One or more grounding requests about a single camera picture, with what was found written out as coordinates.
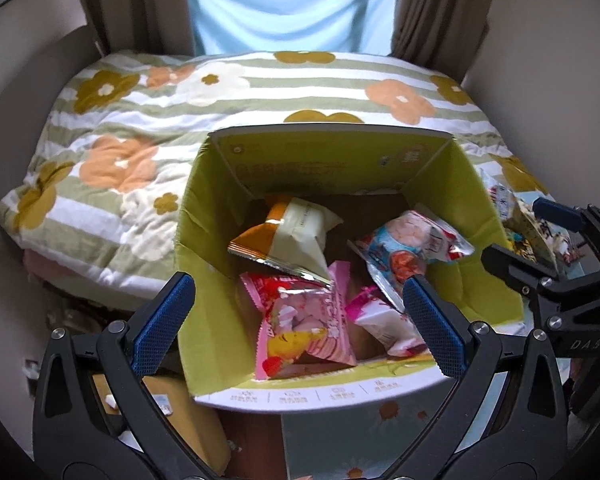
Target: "brown curtain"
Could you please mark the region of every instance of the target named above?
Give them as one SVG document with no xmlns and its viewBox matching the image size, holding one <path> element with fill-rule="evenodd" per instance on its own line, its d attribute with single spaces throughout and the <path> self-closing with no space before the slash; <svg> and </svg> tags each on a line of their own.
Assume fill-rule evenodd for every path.
<svg viewBox="0 0 600 480">
<path fill-rule="evenodd" d="M 397 0 L 391 56 L 462 81 L 486 31 L 491 0 Z"/>
<path fill-rule="evenodd" d="M 81 0 L 105 53 L 193 55 L 188 0 Z"/>
</svg>

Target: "white flower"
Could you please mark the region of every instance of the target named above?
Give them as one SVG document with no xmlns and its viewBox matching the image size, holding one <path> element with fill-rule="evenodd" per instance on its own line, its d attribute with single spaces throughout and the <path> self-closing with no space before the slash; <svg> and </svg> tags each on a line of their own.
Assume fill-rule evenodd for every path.
<svg viewBox="0 0 600 480">
<path fill-rule="evenodd" d="M 355 457 L 343 462 L 339 469 L 330 476 L 332 478 L 355 479 L 355 478 L 375 478 L 380 476 L 384 470 L 374 471 L 374 462 L 367 458 Z"/>
<path fill-rule="evenodd" d="M 369 406 L 367 413 L 369 430 L 372 433 L 392 433 L 397 428 L 409 428 L 414 436 L 427 425 L 430 414 L 435 413 L 437 405 L 426 402 L 418 396 L 388 399 Z"/>
<path fill-rule="evenodd" d="M 183 94 L 186 102 L 193 106 L 210 106 L 220 98 L 235 99 L 250 87 L 243 75 L 242 65 L 212 61 L 178 83 L 176 94 Z"/>
<path fill-rule="evenodd" d="M 155 262 L 173 251 L 178 210 L 190 172 L 190 164 L 166 164 L 158 168 L 151 184 L 123 195 L 122 222 L 129 229 L 122 242 L 138 258 Z"/>
</svg>

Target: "curtain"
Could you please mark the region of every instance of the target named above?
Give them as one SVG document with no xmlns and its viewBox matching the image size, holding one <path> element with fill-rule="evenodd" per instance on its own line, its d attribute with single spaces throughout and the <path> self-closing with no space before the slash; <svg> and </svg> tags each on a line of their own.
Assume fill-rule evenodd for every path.
<svg viewBox="0 0 600 480">
<path fill-rule="evenodd" d="M 329 50 L 386 56 L 395 0 L 190 0 L 198 54 Z"/>
<path fill-rule="evenodd" d="M 491 0 L 397 0 L 394 57 L 462 81 L 486 33 Z"/>
<path fill-rule="evenodd" d="M 151 54 L 194 54 L 188 0 L 81 2 L 105 53 L 131 49 Z"/>
</svg>

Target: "das logo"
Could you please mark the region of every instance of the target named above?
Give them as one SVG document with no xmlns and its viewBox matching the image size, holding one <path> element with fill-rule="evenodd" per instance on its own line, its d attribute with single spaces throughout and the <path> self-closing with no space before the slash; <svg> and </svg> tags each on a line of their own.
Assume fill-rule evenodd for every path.
<svg viewBox="0 0 600 480">
<path fill-rule="evenodd" d="M 574 341 L 571 344 L 571 350 L 595 350 L 597 348 L 600 347 L 600 339 L 589 339 L 587 341 L 584 341 L 582 339 L 576 339 L 576 341 Z"/>
</svg>

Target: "snack bag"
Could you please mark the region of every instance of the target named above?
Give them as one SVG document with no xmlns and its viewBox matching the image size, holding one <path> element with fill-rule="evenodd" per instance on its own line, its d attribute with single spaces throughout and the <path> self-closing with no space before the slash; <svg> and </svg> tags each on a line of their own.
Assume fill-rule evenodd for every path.
<svg viewBox="0 0 600 480">
<path fill-rule="evenodd" d="M 504 229 L 507 234 L 507 242 L 509 242 L 509 249 L 516 253 L 518 256 L 522 256 L 527 260 L 531 260 L 532 262 L 536 262 L 536 256 L 534 255 L 534 251 L 527 240 L 523 235 L 512 231 L 511 229 Z"/>
<path fill-rule="evenodd" d="M 295 276 L 240 275 L 264 316 L 256 343 L 256 379 L 325 371 L 322 364 L 296 364 L 304 354 L 356 365 L 344 314 L 349 263 L 333 262 L 328 270 L 330 288 Z"/>
<path fill-rule="evenodd" d="M 321 205 L 280 197 L 274 199 L 265 222 L 234 238 L 228 250 L 305 280 L 329 285 L 324 244 L 327 231 L 341 223 L 339 216 Z"/>
<path fill-rule="evenodd" d="M 512 190 L 499 183 L 490 174 L 480 169 L 482 183 L 487 190 L 491 202 L 498 212 L 500 222 L 506 222 L 513 217 L 513 212 L 517 206 L 516 197 Z"/>
<path fill-rule="evenodd" d="M 452 262 L 474 252 L 458 231 L 421 204 L 349 245 L 366 260 L 372 279 L 400 312 L 408 278 L 424 274 L 429 262 Z"/>
<path fill-rule="evenodd" d="M 378 339 L 392 357 L 412 357 L 427 348 L 411 318 L 391 307 L 376 286 L 365 287 L 345 312 L 350 321 Z"/>
</svg>

